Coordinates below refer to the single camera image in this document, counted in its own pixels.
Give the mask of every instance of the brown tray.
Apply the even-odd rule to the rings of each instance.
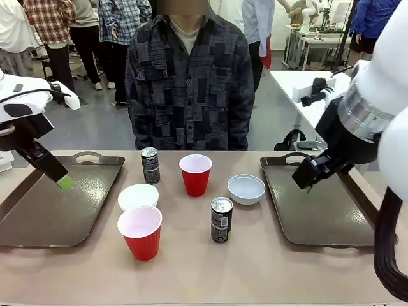
[[[98,162],[78,162],[92,156]],[[73,180],[61,190],[34,170],[0,204],[0,246],[73,247],[91,232],[125,159],[95,152],[57,156]]]
[[[372,247],[374,231],[337,175],[300,190],[292,174],[307,155],[295,152],[283,157],[263,157],[261,165],[268,182],[280,226],[288,241],[321,247]]]

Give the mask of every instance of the red plaid shirt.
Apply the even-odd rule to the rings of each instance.
[[[69,41],[69,25],[77,18],[71,0],[25,0],[24,6],[43,43]]]

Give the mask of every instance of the white bowl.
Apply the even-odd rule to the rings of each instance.
[[[123,190],[117,201],[124,212],[140,206],[156,207],[159,201],[159,191],[152,185],[137,184]]]
[[[228,190],[238,204],[253,205],[265,194],[265,184],[253,175],[240,174],[228,181]]]

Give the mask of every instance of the white table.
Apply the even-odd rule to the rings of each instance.
[[[300,113],[298,118],[296,118],[295,128],[300,127],[302,117],[307,120],[313,128],[316,128],[317,123],[319,123],[324,113],[326,103],[324,100],[321,100],[313,103],[309,107],[303,107],[301,103],[295,103],[293,101],[293,89],[295,87],[311,86],[315,78],[330,78],[332,73],[329,71],[271,71],[270,74]],[[335,75],[334,78],[336,79],[335,89],[337,91],[346,91],[351,78],[345,73],[339,73]]]
[[[302,70],[306,70],[307,58],[309,57],[309,51],[311,49],[332,49],[338,48],[341,44],[342,37],[322,37],[322,40],[315,40],[314,37],[302,37],[300,38],[305,47],[306,47],[306,54],[305,54],[305,61],[303,62]],[[351,43],[351,38],[348,37],[346,40],[345,47],[348,47]]]

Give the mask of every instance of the sleeve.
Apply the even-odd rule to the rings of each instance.
[[[143,92],[140,88],[138,90],[136,79],[139,73],[139,67],[135,41],[136,38],[131,42],[127,54],[125,86],[129,118],[132,123],[133,134],[136,138],[136,150],[142,150],[147,147],[152,147],[153,141],[149,128],[151,117],[147,114]]]
[[[254,77],[247,40],[242,37],[235,47],[237,68],[231,82],[228,103],[228,150],[248,150],[247,134],[254,107]]]
[[[119,28],[112,14],[114,8],[115,3],[112,0],[99,0],[99,14],[103,17],[105,25],[109,30],[117,30]]]
[[[353,20],[353,31],[356,34],[361,34],[365,31],[365,15],[371,3],[372,0],[359,0],[357,3],[356,15]]]
[[[59,0],[59,10],[68,25],[72,24],[77,19],[77,11],[71,0]]]
[[[148,22],[152,17],[152,7],[147,0],[137,0],[137,6],[140,10],[140,21]]]

